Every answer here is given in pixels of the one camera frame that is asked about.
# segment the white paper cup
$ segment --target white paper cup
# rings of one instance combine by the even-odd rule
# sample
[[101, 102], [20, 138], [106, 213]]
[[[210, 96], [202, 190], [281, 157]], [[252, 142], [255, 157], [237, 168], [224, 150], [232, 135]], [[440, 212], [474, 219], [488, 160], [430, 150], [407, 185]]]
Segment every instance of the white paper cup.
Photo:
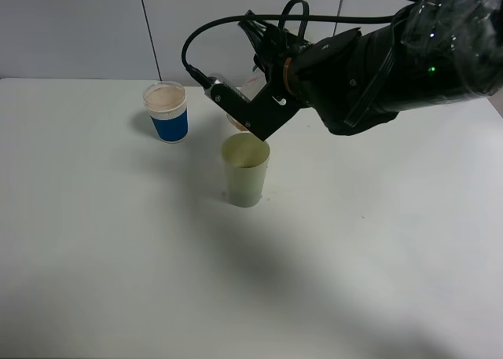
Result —
[[187, 96], [177, 82], [157, 82], [143, 93], [143, 105], [162, 141], [179, 143], [187, 136]]
[[270, 147], [250, 133], [228, 137], [222, 144], [229, 202], [239, 207], [255, 206], [262, 197]]
[[238, 121], [236, 121], [230, 114], [227, 114], [227, 119], [229, 122], [233, 124], [234, 127], [236, 127], [239, 131], [248, 131], [246, 127], [241, 125]]

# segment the plastic wrap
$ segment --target plastic wrap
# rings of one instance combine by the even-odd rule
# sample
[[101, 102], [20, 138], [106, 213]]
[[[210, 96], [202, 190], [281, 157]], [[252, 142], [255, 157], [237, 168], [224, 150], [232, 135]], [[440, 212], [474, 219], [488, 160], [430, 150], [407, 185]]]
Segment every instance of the plastic wrap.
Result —
[[502, 0], [423, 0], [412, 8], [400, 42], [435, 79], [459, 78], [466, 94], [503, 85]]

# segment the black cable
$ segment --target black cable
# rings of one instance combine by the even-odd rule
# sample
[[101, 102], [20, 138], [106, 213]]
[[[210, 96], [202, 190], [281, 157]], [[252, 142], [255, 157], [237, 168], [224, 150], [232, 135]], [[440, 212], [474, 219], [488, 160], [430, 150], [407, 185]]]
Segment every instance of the black cable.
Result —
[[156, 61], [157, 75], [159, 76], [159, 81], [162, 82], [163, 78], [160, 75], [159, 62], [157, 61], [156, 47], [154, 46], [154, 41], [152, 39], [152, 32], [150, 31], [149, 18], [147, 17], [147, 10], [145, 9], [145, 3], [141, 0], [141, 7], [143, 7], [143, 15], [145, 16], [145, 22], [147, 23], [147, 29], [149, 30], [150, 45], [152, 46], [152, 51], [154, 53], [154, 60]]
[[[309, 15], [309, 3], [307, 3], [305, 0], [291, 0], [285, 6], [281, 15], [285, 16], [285, 15], [290, 14], [290, 11], [292, 11], [292, 8], [295, 6], [295, 4], [301, 4], [302, 5], [302, 14], [305, 16]], [[286, 24], [286, 19], [280, 20], [279, 23], [277, 23], [277, 27], [279, 27], [280, 29], [283, 29], [285, 27], [285, 24]], [[306, 29], [307, 29], [307, 20], [302, 20], [302, 22], [300, 23], [299, 31], [297, 32], [297, 37], [299, 39], [299, 45], [304, 41], [304, 35], [306, 34]]]
[[219, 25], [234, 23], [237, 21], [256, 21], [256, 20], [291, 20], [291, 21], [318, 21], [325, 23], [346, 23], [346, 24], [389, 24], [393, 16], [381, 17], [344, 17], [344, 16], [319, 16], [319, 15], [242, 15], [229, 16], [222, 19], [211, 21], [202, 27], [197, 28], [185, 41], [182, 47], [182, 63], [187, 72], [203, 87], [208, 88], [211, 80], [200, 70], [187, 62], [187, 50], [192, 41], [204, 31], [217, 27]]
[[[339, 0], [339, 9], [337, 10], [337, 16], [340, 15], [341, 11], [343, 10], [343, 2], [344, 0]], [[337, 32], [337, 24], [333, 27], [333, 34], [332, 36], [336, 35], [336, 32]]]

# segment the white table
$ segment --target white table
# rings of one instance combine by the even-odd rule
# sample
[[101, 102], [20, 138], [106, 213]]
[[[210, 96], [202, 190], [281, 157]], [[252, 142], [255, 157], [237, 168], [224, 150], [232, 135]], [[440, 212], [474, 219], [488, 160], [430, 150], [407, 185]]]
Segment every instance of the white table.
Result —
[[300, 112], [269, 140], [262, 201], [240, 209], [224, 112], [188, 88], [189, 136], [164, 144], [148, 84], [0, 81], [2, 356], [501, 358], [488, 101], [355, 137]]

